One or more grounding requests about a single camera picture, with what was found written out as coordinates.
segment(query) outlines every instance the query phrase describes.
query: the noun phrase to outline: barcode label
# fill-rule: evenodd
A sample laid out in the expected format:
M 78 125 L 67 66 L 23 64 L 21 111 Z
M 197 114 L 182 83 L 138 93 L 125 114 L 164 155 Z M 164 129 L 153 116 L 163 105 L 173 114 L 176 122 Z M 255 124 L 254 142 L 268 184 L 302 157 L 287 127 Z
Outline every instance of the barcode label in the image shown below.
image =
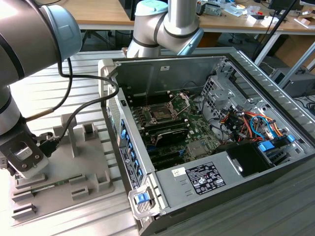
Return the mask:
M 184 175 L 184 174 L 186 174 L 186 172 L 185 172 L 185 167 L 181 167 L 181 168 L 178 168 L 178 169 L 174 169 L 174 170 L 172 170 L 172 173 L 173 173 L 173 176 L 174 176 L 174 177 Z

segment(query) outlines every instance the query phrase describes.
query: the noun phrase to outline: wooden desk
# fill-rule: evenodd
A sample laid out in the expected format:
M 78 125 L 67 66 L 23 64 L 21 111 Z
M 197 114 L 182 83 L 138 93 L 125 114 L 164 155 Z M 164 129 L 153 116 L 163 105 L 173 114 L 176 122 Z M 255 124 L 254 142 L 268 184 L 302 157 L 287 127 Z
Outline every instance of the wooden desk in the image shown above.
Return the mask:
M 49 3 L 54 0 L 37 0 Z M 62 0 L 59 5 L 66 8 L 75 18 L 82 30 L 132 30 L 134 21 L 129 20 L 119 0 Z M 258 5 L 265 15 L 270 10 L 260 3 L 249 0 L 244 6 Z M 203 14 L 199 17 L 200 26 L 205 32 L 228 33 L 265 33 L 266 27 L 261 24 L 251 25 L 246 16 L 236 17 L 225 11 L 222 16 L 209 16 Z M 281 34 L 315 35 L 315 30 L 309 30 L 294 21 L 294 17 L 287 17 L 288 21 L 282 23 L 277 32 L 261 52 L 256 64 L 260 64 L 271 47 Z

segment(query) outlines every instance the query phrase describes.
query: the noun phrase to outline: cable connector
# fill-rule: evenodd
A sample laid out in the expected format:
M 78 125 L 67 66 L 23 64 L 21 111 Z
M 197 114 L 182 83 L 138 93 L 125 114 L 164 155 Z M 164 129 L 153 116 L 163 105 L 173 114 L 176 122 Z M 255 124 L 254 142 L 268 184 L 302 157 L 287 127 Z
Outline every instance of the cable connector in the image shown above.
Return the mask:
M 273 120 L 269 121 L 269 124 L 273 124 L 273 123 L 275 123 L 275 122 L 276 122 L 276 120 L 273 119 Z
M 39 146 L 39 148 L 45 156 L 51 157 L 51 154 L 57 150 L 58 144 L 58 139 L 46 140 Z

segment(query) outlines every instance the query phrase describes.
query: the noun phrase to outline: white sticker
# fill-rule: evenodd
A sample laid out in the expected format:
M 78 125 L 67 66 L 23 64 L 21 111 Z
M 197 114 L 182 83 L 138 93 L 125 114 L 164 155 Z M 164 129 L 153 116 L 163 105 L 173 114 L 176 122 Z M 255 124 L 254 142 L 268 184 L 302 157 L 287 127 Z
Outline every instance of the white sticker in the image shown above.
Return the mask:
M 178 168 L 178 169 L 174 169 L 174 170 L 172 170 L 172 173 L 173 173 L 173 176 L 174 176 L 174 177 L 184 175 L 184 174 L 186 174 L 186 172 L 185 172 L 185 167 L 181 167 L 181 168 Z
M 169 70 L 169 65 L 161 66 L 161 71 Z

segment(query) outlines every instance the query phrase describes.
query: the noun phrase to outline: blue latch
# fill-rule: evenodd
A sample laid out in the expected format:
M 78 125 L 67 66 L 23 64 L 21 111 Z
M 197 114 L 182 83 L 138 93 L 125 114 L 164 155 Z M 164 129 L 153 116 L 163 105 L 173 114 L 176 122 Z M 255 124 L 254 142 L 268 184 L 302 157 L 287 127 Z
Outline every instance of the blue latch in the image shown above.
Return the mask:
M 129 143 L 128 147 L 129 147 L 130 151 L 132 151 L 132 150 L 133 150 L 132 143 Z
M 138 175 L 139 175 L 139 177 L 142 177 L 142 170 L 141 169 L 138 170 Z
M 150 200 L 150 196 L 148 193 L 140 193 L 136 196 L 134 196 L 134 199 L 136 200 L 137 204 L 145 203 Z
M 139 162 L 138 162 L 138 160 L 136 160 L 136 161 L 134 162 L 134 164 L 135 164 L 135 169 L 137 169 L 137 167 L 139 167 Z
M 132 161 L 136 159 L 136 153 L 134 153 L 134 151 L 131 152 L 131 159 Z
M 122 131 L 122 134 L 120 135 L 120 137 L 121 137 L 122 139 L 124 139 L 124 138 L 126 137 L 126 134 L 127 134 L 127 131 L 124 129 L 124 130 Z
M 295 138 L 293 137 L 292 134 L 289 134 L 289 135 L 287 136 L 287 139 L 289 139 L 289 141 L 290 141 L 291 143 L 295 141 Z
M 259 148 L 261 151 L 269 151 L 270 149 L 273 149 L 275 146 L 270 141 L 265 141 L 260 143 Z

